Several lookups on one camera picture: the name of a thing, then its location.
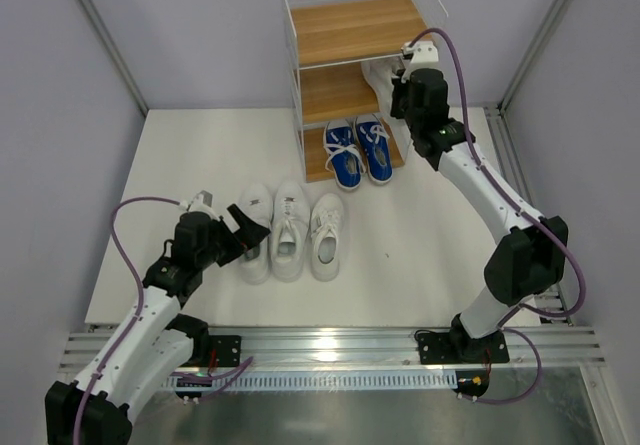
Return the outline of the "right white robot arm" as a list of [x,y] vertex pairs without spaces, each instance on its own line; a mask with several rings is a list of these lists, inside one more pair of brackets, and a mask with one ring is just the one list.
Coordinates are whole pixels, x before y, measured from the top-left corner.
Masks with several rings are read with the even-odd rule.
[[487,226],[496,248],[484,267],[484,286],[451,322],[445,350],[459,362],[478,362],[497,348],[501,326],[564,275],[568,226],[546,218],[496,176],[474,136],[449,115],[441,71],[392,76],[391,116],[406,122],[416,152],[449,180]]

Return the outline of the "blue canvas sneaker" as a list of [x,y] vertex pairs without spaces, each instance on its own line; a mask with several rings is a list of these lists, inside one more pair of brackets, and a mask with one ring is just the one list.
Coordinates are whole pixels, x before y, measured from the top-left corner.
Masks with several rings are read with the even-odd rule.
[[368,170],[369,178],[377,185],[388,183],[393,176],[389,134],[373,114],[355,119],[355,133]]
[[359,187],[365,165],[354,131],[346,119],[329,122],[323,134],[323,148],[327,159],[325,168],[332,170],[338,186],[347,191]]

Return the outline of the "white lace sneaker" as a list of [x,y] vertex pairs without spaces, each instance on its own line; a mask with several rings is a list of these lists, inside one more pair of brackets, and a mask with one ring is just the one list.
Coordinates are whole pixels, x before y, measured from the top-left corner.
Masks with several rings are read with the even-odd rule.
[[392,79],[402,68],[397,57],[381,58],[360,63],[366,83],[376,95],[379,111],[385,119],[391,117],[394,85]]
[[334,193],[323,195],[311,212],[311,271],[317,280],[328,282],[339,273],[339,245],[345,208]]

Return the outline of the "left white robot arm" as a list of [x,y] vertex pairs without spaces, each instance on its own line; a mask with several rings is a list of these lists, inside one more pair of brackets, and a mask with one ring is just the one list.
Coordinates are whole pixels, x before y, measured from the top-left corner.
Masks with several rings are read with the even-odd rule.
[[237,205],[231,230],[202,197],[180,203],[183,212],[163,253],[145,275],[135,275],[136,297],[93,360],[69,383],[46,393],[50,444],[126,444],[146,404],[181,366],[205,360],[206,322],[183,314],[211,265],[223,267],[269,235]]

